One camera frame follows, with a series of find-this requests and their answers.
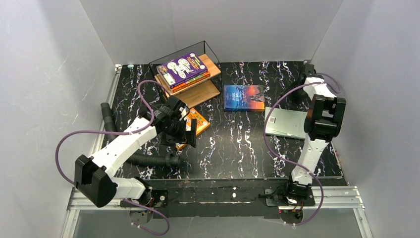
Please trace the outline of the orange small treehouse book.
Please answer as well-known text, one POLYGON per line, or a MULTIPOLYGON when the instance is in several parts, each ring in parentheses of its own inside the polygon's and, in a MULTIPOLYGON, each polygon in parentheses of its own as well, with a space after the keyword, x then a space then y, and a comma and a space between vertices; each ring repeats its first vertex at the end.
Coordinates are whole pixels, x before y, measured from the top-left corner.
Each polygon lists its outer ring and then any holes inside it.
POLYGON ((205 119, 194 108, 191 108, 190 112, 187 114, 186 118, 184 119, 184 122, 185 122, 184 129, 186 129, 187 131, 191 130, 191 123, 193 119, 197 120, 196 137, 198 137, 203 131, 205 131, 207 128, 210 127, 209 121, 205 119))

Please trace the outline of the orange green treehouse book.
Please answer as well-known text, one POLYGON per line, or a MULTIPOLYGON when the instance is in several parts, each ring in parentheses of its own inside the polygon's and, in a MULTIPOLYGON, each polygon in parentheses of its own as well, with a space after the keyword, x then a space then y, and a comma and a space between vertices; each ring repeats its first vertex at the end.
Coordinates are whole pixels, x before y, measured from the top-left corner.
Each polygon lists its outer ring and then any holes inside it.
POLYGON ((183 90, 187 87, 190 87, 190 86, 192 86, 192 85, 194 85, 194 84, 196 84, 196 83, 198 83, 198 82, 200 82, 204 79, 207 79, 209 77, 210 77, 210 72, 200 74, 200 75, 198 75, 198 76, 196 76, 196 77, 194 77, 194 78, 192 78, 192 79, 190 79, 190 80, 172 88, 171 91, 172 91, 172 93, 179 92, 179 91, 181 91, 181 90, 183 90))

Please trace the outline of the purple treehouse book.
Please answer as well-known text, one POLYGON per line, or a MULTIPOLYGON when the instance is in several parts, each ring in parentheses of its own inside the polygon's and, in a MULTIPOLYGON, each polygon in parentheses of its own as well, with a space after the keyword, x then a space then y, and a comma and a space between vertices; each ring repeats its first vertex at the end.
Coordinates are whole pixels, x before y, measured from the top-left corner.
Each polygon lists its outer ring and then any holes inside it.
POLYGON ((172 90, 187 81, 207 73, 208 68, 195 52, 157 66, 158 74, 172 90))

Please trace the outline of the pale green file folder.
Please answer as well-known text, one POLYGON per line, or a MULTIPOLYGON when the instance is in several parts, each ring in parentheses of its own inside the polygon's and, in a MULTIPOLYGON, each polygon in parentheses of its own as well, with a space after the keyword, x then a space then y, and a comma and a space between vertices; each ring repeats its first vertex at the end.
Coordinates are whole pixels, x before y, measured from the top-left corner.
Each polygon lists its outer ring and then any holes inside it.
POLYGON ((306 112, 275 108, 268 117, 270 110, 271 107, 266 107, 264 112, 265 118, 268 118, 265 129, 266 135, 305 139, 304 122, 307 116, 306 112))

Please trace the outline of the blue Jane Eyre book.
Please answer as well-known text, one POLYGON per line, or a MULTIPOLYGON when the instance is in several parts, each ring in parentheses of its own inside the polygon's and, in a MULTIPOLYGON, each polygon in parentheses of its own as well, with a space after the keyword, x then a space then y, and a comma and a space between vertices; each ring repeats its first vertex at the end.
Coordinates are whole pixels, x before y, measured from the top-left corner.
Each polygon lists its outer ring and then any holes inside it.
POLYGON ((263 85, 224 85, 223 108, 227 112, 263 112, 263 85))

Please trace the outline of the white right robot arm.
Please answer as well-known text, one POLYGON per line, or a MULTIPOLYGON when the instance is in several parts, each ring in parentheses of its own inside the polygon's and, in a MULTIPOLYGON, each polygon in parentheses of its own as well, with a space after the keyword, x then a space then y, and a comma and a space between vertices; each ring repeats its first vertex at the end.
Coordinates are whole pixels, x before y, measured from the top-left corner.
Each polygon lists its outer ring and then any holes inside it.
POLYGON ((286 197, 295 200, 309 197, 318 161, 326 146, 338 136, 347 104, 346 99, 328 89, 312 64, 303 66, 301 84, 311 103, 303 125, 304 146, 286 188, 286 197))

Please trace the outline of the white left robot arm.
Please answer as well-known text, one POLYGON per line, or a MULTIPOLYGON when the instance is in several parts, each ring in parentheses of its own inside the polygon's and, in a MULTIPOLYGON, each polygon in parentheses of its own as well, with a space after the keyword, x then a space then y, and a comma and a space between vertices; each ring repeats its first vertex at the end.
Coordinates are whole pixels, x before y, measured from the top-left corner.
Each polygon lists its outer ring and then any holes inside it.
POLYGON ((113 199, 151 200, 153 188, 142 179, 115 177, 118 168, 148 141, 160 135, 167 146, 196 146, 198 122, 187 118, 191 110, 186 103, 171 96, 159 107, 145 106, 122 135, 90 157, 81 155, 75 161, 74 185, 98 208, 113 199))

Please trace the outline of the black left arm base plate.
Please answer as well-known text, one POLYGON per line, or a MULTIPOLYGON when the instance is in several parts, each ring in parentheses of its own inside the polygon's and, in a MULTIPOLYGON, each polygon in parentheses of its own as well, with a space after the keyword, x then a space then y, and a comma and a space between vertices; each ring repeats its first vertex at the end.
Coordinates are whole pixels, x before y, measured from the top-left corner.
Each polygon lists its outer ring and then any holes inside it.
POLYGON ((168 190, 165 189, 146 189, 140 198, 133 199, 128 198, 128 200, 141 204, 146 207, 160 208, 167 207, 168 204, 168 190))

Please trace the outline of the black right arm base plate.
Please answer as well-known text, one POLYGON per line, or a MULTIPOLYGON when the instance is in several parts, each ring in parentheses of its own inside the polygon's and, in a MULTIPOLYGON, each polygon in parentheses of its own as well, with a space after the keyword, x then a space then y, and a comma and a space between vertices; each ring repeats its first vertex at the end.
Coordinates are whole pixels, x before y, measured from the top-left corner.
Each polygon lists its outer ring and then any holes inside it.
POLYGON ((259 195, 265 201, 267 207, 281 207, 281 214, 294 215, 296 218, 303 217, 303 209, 307 206, 314 207, 315 199, 311 189, 304 190, 303 193, 295 192, 283 187, 266 189, 259 195))

